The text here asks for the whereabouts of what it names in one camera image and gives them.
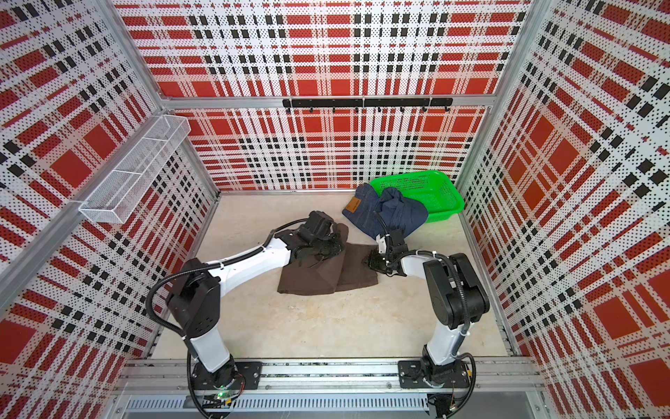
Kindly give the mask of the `brown trousers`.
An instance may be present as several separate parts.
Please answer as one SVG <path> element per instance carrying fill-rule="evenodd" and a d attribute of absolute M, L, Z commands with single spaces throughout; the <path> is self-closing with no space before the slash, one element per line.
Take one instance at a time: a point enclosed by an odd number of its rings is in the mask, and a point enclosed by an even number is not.
<path fill-rule="evenodd" d="M 347 242 L 349 228 L 343 223 L 336 224 L 337 232 L 344 241 L 345 248 L 333 258 L 322 260 L 309 255 L 291 261 L 281 273 L 277 291 L 299 296 L 325 295 L 376 286 L 377 272 L 369 268 L 367 262 L 373 245 L 351 244 Z"/>

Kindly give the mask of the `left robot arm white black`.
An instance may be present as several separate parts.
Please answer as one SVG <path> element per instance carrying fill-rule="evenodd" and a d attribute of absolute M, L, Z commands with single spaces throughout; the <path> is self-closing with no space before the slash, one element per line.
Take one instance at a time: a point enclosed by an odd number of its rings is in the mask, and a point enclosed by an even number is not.
<path fill-rule="evenodd" d="M 323 211 L 271 230 L 255 248 L 232 257 L 203 263 L 197 258 L 174 274 L 158 280 L 148 291 L 149 319 L 180 336 L 196 361 L 203 384 L 188 380 L 190 389 L 226 389 L 244 375 L 218 330 L 221 300 L 238 286 L 269 271 L 313 258 L 325 262 L 345 250 L 345 239 L 335 221 Z"/>

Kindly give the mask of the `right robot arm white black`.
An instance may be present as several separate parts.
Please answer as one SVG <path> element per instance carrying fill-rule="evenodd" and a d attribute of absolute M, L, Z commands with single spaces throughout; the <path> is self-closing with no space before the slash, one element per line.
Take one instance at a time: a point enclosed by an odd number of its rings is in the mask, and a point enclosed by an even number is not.
<path fill-rule="evenodd" d="M 445 256 L 437 251 L 411 250 L 399 231 L 375 239 L 367 264 L 388 277 L 417 277 L 429 290 L 436 317 L 434 333 L 418 361 L 401 361 L 403 389 L 471 389 L 476 373 L 472 357 L 461 353 L 469 332 L 490 310 L 488 294 L 469 258 L 463 253 Z"/>

